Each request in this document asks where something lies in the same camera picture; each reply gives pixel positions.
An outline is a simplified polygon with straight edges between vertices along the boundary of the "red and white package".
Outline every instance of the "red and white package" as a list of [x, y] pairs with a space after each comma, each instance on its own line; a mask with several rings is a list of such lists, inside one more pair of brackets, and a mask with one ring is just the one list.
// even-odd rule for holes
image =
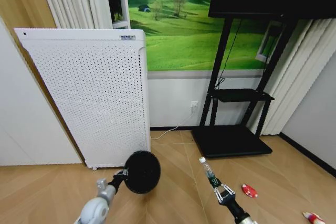
[[244, 194], [246, 194], [248, 197], [251, 197], [251, 198], [258, 197], [257, 191], [254, 188], [250, 187], [249, 185], [243, 184], [241, 188]]
[[303, 215], [310, 221], [312, 224], [326, 224], [320, 216], [314, 214], [313, 212], [303, 212]]

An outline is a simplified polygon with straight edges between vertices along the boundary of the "plastic bottle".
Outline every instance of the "plastic bottle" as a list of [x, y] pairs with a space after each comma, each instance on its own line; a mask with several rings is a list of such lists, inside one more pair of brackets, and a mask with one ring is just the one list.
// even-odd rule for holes
[[212, 185], [212, 187], [213, 188], [217, 188], [218, 186], [220, 186], [220, 183], [217, 180], [216, 175], [212, 171], [210, 165], [206, 162], [205, 157], [200, 157], [199, 161], [203, 165], [203, 169], [204, 169], [205, 175], [209, 179], [210, 184]]

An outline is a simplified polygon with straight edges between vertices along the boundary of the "wall mural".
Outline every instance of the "wall mural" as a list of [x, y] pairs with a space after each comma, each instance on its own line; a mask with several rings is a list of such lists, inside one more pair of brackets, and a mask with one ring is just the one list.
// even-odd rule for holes
[[[212, 69], [224, 21], [207, 16], [209, 5], [210, 0], [129, 0], [131, 27], [146, 33], [148, 70]], [[233, 22], [228, 48], [239, 21]], [[256, 54], [267, 25], [243, 20], [226, 69], [264, 67]]]

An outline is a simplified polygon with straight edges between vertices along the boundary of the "baseboard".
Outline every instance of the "baseboard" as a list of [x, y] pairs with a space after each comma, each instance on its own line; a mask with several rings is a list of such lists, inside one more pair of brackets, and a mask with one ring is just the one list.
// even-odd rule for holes
[[334, 169], [332, 166], [327, 164], [325, 161], [320, 159], [315, 154], [311, 153], [309, 150], [304, 148], [302, 145], [295, 142], [293, 139], [291, 139], [289, 136], [287, 136], [283, 132], [280, 132], [279, 136], [283, 140], [285, 140], [287, 143], [289, 143], [291, 146], [293, 146], [295, 149], [297, 149], [299, 152], [301, 152], [304, 156], [312, 160], [315, 164], [319, 165], [322, 169], [324, 169], [326, 172], [330, 173], [332, 176], [336, 178], [336, 169]]
[[[172, 126], [172, 127], [151, 127], [151, 131], [167, 131], [167, 130], [171, 130], [173, 128], [175, 128], [176, 126]], [[195, 128], [197, 128], [199, 126], [179, 126], [176, 129], [174, 129], [175, 131], [191, 131]]]

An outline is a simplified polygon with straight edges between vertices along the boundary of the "white wall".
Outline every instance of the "white wall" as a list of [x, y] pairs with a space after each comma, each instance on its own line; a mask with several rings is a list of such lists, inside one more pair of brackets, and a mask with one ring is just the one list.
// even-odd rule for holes
[[336, 53], [282, 132], [336, 168]]
[[81, 163], [0, 18], [0, 165]]
[[[256, 88], [260, 78], [226, 78], [220, 88]], [[151, 127], [177, 126], [191, 114], [191, 101], [198, 101], [197, 112], [183, 126], [199, 125], [210, 79], [149, 80]], [[216, 124], [235, 124], [248, 103], [218, 103]]]

